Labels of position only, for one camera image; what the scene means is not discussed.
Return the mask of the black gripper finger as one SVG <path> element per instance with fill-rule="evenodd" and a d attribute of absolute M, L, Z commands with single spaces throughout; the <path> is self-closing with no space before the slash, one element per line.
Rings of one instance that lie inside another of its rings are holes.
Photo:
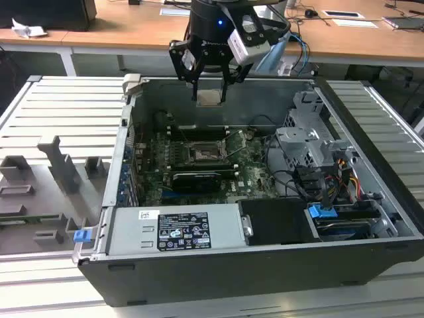
<path fill-rule="evenodd" d="M 203 71 L 201 41 L 199 39 L 172 40 L 169 54 L 178 79 L 192 84 L 191 100 L 196 101 L 198 81 Z"/>
<path fill-rule="evenodd" d="M 223 80 L 221 83 L 220 91 L 221 101 L 226 101 L 226 95 L 229 86 L 235 83 L 242 83 L 247 77 L 252 67 L 253 64 L 237 66 L 236 68 L 233 68 L 230 65 L 222 67 Z"/>

